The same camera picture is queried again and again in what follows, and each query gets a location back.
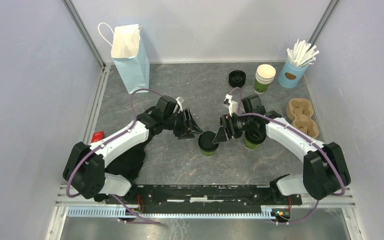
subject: gray table surface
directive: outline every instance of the gray table surface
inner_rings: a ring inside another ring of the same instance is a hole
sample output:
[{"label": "gray table surface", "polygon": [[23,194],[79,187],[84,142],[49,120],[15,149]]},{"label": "gray table surface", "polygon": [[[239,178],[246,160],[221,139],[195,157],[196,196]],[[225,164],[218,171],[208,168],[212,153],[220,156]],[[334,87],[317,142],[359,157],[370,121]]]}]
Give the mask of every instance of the gray table surface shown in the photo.
[{"label": "gray table surface", "polygon": [[[280,73],[283,62],[266,62]],[[182,96],[184,108],[189,108],[204,131],[217,132],[219,118],[228,113],[222,106],[232,87],[228,74],[233,70],[246,73],[242,96],[255,94],[255,72],[261,62],[248,63],[179,63],[151,64],[150,88],[171,97]],[[138,93],[134,106],[138,114],[157,103],[159,96]],[[303,80],[297,87],[282,87],[277,75],[267,91],[260,94],[266,111],[286,115],[286,105],[292,98],[309,98]],[[125,127],[132,119],[130,95],[115,66],[110,69],[95,132],[109,136]],[[233,100],[239,101],[235,93]],[[135,180],[137,184],[268,184],[284,174],[300,174],[302,162],[280,143],[266,138],[255,150],[244,146],[244,136],[219,145],[215,155],[205,157],[198,147],[198,138],[177,140],[172,131],[165,130],[146,146],[144,165]]]}]

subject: black cup lid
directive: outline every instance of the black cup lid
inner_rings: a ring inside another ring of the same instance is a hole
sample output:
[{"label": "black cup lid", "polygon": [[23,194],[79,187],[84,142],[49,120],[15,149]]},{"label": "black cup lid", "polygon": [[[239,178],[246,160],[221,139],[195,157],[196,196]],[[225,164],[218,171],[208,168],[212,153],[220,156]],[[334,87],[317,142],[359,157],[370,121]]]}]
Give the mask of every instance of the black cup lid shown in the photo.
[{"label": "black cup lid", "polygon": [[252,144],[262,144],[266,139],[266,131],[257,132],[257,131],[246,131],[245,138],[248,142]]},{"label": "black cup lid", "polygon": [[199,148],[205,152],[214,152],[219,144],[214,144],[213,139],[216,137],[216,134],[212,131],[206,131],[201,134],[198,138]]},{"label": "black cup lid", "polygon": [[229,73],[229,84],[230,86],[236,88],[236,87],[242,87],[245,84],[245,79],[247,78],[247,75],[244,71],[241,70],[234,70],[231,73]]}]

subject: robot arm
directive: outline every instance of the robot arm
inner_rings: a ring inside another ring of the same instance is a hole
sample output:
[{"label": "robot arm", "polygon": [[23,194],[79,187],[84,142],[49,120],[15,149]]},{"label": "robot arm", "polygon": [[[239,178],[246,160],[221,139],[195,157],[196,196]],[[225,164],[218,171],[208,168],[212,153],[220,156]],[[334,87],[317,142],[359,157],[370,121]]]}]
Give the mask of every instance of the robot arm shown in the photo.
[{"label": "robot arm", "polygon": [[121,197],[126,195],[132,186],[131,179],[117,170],[108,171],[107,167],[128,152],[132,153],[135,163],[143,161],[145,154],[137,156],[133,149],[138,147],[143,152],[143,147],[163,130],[172,130],[178,139],[194,138],[195,134],[203,132],[193,120],[189,109],[183,109],[180,101],[169,96],[160,97],[156,106],[139,114],[137,122],[130,129],[133,123],[132,121],[118,132],[91,145],[83,142],[74,145],[63,172],[67,181],[79,162],[100,146],[80,166],[71,183],[85,199],[98,194],[115,194]]},{"label": "robot arm", "polygon": [[242,136],[242,132],[245,132],[247,140],[252,140],[255,144],[261,144],[266,137],[269,137],[290,150],[303,162],[303,173],[297,176],[281,176],[272,181],[270,187],[273,188],[275,195],[280,197],[293,194],[310,194],[313,198],[321,200],[341,189],[332,169],[312,144],[316,144],[327,154],[344,185],[350,184],[350,174],[339,145],[334,142],[325,144],[308,137],[312,143],[309,144],[289,129],[296,128],[291,126],[280,114],[274,111],[266,112],[257,95],[243,98],[242,103],[246,113],[264,115],[285,124],[288,128],[258,116],[238,116],[230,112],[220,117],[221,127],[213,142],[217,144],[230,141],[232,138],[237,139]]}]

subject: red label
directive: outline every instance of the red label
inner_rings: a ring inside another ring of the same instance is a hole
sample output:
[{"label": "red label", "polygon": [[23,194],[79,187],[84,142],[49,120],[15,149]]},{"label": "red label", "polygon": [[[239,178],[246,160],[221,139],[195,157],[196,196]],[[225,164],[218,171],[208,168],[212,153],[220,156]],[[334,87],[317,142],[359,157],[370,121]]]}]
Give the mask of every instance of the red label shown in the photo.
[{"label": "red label", "polygon": [[95,132],[95,133],[92,135],[92,141],[91,141],[91,143],[95,143],[95,142],[101,141],[102,138],[104,138],[104,131]]}]

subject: light blue paper bag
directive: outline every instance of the light blue paper bag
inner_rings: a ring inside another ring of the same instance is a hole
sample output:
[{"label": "light blue paper bag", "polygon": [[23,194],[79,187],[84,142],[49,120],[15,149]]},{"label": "light blue paper bag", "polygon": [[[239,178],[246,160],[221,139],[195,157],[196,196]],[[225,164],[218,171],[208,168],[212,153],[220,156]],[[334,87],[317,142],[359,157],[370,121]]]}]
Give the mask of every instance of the light blue paper bag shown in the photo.
[{"label": "light blue paper bag", "polygon": [[[98,25],[98,31],[101,24],[111,28],[108,24],[101,22]],[[111,31],[114,34],[112,44],[102,36],[100,31],[99,34],[112,46],[112,60],[128,93],[131,94],[137,89],[148,89],[150,87],[150,62],[141,38],[141,27],[139,24],[131,24],[117,26],[114,31],[113,29]]]}]

